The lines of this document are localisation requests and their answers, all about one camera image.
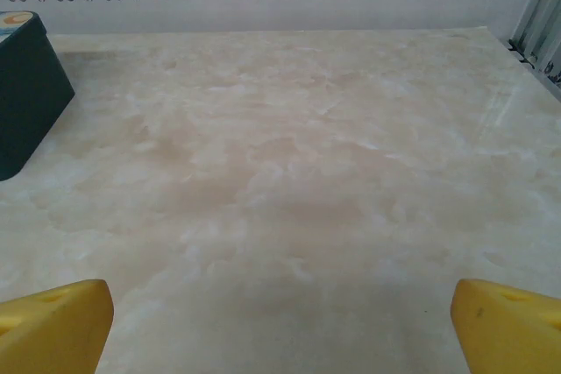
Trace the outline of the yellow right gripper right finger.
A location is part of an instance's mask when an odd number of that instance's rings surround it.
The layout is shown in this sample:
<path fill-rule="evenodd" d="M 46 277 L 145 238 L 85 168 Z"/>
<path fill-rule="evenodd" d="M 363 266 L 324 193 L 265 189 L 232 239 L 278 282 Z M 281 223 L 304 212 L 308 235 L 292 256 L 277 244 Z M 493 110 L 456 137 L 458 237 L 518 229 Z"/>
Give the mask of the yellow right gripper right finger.
<path fill-rule="evenodd" d="M 560 300 L 461 279 L 451 320 L 471 373 L 559 373 Z"/>

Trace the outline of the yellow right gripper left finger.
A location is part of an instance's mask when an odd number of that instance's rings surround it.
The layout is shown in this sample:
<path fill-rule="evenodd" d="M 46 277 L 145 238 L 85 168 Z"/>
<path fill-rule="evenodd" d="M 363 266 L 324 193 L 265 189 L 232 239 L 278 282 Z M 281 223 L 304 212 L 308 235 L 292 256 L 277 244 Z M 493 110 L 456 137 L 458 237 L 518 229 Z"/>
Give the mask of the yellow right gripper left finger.
<path fill-rule="evenodd" d="M 94 373 L 113 322 L 107 283 L 88 279 L 1 304 L 1 372 Z"/>

